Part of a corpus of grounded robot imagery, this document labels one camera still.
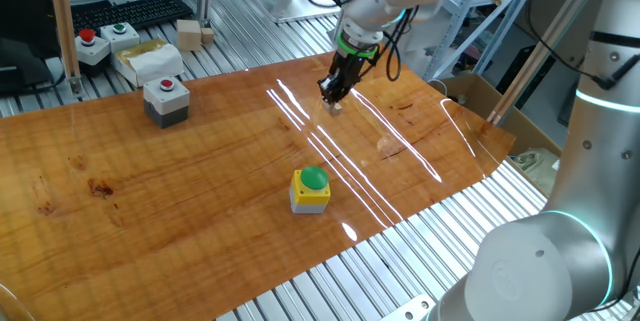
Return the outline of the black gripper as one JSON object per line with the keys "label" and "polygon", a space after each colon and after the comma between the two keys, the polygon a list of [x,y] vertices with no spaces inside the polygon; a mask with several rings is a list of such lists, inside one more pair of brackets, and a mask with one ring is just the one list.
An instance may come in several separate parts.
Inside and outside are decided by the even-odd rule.
{"label": "black gripper", "polygon": [[328,108],[333,108],[349,94],[360,81],[362,67],[368,62],[369,59],[362,56],[334,53],[329,74],[318,81],[322,100]]}

